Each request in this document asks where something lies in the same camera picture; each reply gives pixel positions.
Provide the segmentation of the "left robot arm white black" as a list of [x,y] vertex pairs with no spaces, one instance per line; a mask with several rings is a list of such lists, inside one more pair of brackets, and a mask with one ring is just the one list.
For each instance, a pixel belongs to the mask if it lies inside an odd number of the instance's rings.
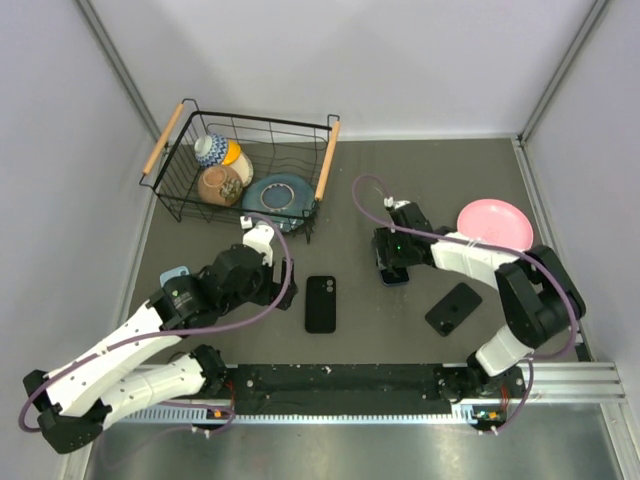
[[265,253],[241,244],[221,252],[196,273],[168,279],[117,330],[64,367],[34,370],[23,379],[37,411],[36,426],[18,417],[21,430],[39,433],[59,454],[96,440],[118,421],[176,397],[216,396],[227,368],[218,350],[199,345],[145,373],[137,367],[184,339],[251,325],[274,309],[289,308],[297,289],[291,256],[281,279]]

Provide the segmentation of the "blue smartphone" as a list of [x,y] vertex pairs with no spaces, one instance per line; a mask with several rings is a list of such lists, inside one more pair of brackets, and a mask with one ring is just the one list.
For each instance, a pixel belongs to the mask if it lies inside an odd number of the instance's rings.
[[409,282],[410,277],[406,268],[383,269],[380,271],[382,283],[385,286],[400,286]]

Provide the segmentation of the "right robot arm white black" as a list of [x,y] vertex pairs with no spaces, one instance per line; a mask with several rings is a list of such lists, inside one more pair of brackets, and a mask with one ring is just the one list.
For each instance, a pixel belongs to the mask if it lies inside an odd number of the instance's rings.
[[407,200],[386,197],[384,208],[390,222],[376,229],[372,240],[384,283],[397,283],[408,276],[408,268],[426,265],[479,281],[499,294],[506,325],[467,360],[466,380],[474,393],[492,394],[505,372],[586,313],[584,300],[550,247],[519,252],[435,230],[419,206]]

